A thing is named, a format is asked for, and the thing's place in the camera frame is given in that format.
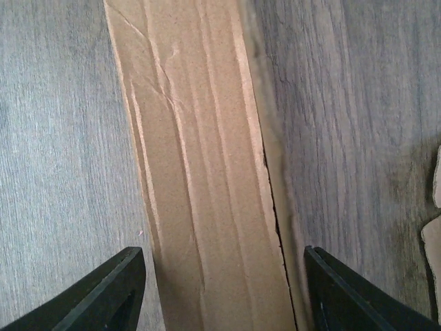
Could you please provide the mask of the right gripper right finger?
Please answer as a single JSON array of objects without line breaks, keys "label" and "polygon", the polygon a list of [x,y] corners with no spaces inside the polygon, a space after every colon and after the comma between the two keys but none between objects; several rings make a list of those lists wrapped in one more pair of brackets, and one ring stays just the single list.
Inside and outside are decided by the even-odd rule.
[{"label": "right gripper right finger", "polygon": [[440,329],[322,248],[307,246],[304,258],[317,330]]}]

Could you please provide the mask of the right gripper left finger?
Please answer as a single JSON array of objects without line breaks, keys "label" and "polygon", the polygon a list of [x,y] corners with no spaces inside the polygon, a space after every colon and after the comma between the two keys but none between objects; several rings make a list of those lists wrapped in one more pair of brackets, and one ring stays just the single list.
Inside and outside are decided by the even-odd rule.
[{"label": "right gripper left finger", "polygon": [[136,330],[145,291],[140,247],[127,247],[3,330]]}]

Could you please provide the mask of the cardboard box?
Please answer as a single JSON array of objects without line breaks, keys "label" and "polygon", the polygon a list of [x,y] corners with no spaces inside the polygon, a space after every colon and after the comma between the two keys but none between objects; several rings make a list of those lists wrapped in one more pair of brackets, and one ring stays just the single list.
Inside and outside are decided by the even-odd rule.
[{"label": "cardboard box", "polygon": [[251,1],[106,1],[168,330],[310,330]]}]

